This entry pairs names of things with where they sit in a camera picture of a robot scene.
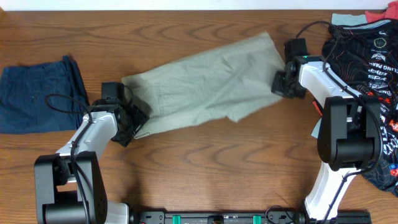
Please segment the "khaki cargo shorts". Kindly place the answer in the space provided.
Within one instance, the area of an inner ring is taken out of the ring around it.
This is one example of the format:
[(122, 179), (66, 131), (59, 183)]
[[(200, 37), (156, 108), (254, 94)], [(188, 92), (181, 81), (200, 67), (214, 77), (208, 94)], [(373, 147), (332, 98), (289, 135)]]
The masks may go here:
[(271, 86), (284, 65), (270, 35), (264, 32), (124, 77), (122, 82), (149, 115), (136, 138), (214, 119), (238, 122), (280, 100)]

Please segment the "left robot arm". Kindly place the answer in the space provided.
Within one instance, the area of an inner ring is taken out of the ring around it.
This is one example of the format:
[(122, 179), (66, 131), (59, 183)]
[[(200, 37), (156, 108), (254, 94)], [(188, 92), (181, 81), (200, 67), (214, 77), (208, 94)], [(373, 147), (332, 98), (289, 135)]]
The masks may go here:
[(84, 106), (73, 137), (56, 153), (34, 164), (38, 223), (129, 223), (129, 206), (110, 202), (99, 158), (110, 141), (126, 147), (148, 120), (118, 82), (101, 85), (101, 98)]

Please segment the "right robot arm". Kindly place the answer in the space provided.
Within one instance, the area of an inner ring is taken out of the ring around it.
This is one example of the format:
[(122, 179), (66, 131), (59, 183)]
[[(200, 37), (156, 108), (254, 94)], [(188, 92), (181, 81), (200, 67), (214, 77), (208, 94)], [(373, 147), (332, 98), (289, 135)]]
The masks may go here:
[(382, 156), (379, 100), (348, 86), (326, 58), (309, 55), (306, 41), (284, 44), (285, 68), (278, 71), (272, 92), (286, 98), (315, 99), (321, 114), (317, 136), (322, 161), (311, 192), (288, 223), (371, 223), (368, 212), (341, 212), (339, 204), (351, 181), (375, 168)]

